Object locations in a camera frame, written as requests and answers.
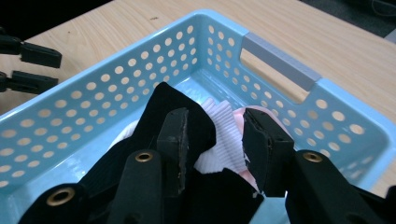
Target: basket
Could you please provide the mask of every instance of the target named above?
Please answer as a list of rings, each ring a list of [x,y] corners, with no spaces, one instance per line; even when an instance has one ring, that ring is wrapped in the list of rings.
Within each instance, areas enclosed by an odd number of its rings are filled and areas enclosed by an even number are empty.
[[[296,103],[241,63],[242,49],[308,91]],[[353,185],[369,189],[392,161],[395,126],[330,80],[242,26],[197,10],[0,117],[0,220],[16,223],[46,189],[78,182],[168,82],[194,101],[262,105],[295,148],[328,156]],[[252,222],[287,221],[265,201]]]

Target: black clamp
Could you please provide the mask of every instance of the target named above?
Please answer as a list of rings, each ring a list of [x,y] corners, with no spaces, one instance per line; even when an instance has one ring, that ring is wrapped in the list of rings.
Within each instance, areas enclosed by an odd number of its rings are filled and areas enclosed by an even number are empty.
[[[0,27],[0,54],[21,55],[25,63],[40,64],[48,67],[61,67],[62,54],[55,49],[22,42],[15,36],[6,34]],[[58,78],[45,77],[13,71],[12,77],[0,72],[0,92],[12,89],[14,91],[39,94],[58,84]]]

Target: metal grommet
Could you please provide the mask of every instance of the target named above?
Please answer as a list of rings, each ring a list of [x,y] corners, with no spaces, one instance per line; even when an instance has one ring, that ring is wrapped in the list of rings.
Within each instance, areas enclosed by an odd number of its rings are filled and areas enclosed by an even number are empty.
[[[312,162],[321,162],[321,161],[323,161],[323,159],[317,153],[305,152],[303,154],[303,156],[308,161],[312,161]]]
[[[76,192],[72,188],[58,189],[48,197],[47,205],[58,206],[67,203],[75,196],[75,194]]]
[[[151,161],[152,154],[150,152],[142,152],[142,153],[137,154],[136,157],[134,157],[134,158],[140,162]]]

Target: basket handle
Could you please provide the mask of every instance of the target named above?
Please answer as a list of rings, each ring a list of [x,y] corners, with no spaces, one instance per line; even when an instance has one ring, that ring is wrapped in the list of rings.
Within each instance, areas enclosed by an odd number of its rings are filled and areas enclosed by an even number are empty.
[[[253,33],[244,36],[242,48],[306,91],[310,91],[313,85],[321,79],[320,74]]]

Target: wooden table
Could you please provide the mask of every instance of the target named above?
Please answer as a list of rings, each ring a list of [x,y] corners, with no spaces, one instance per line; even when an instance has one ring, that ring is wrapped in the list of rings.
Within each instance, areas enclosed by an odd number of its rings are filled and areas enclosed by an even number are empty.
[[[27,42],[59,50],[61,69],[0,55],[0,70],[64,81],[189,12],[211,8],[248,28],[396,123],[396,45],[295,0],[116,0]],[[35,97],[0,93],[0,114]],[[396,160],[372,192],[396,185]]]

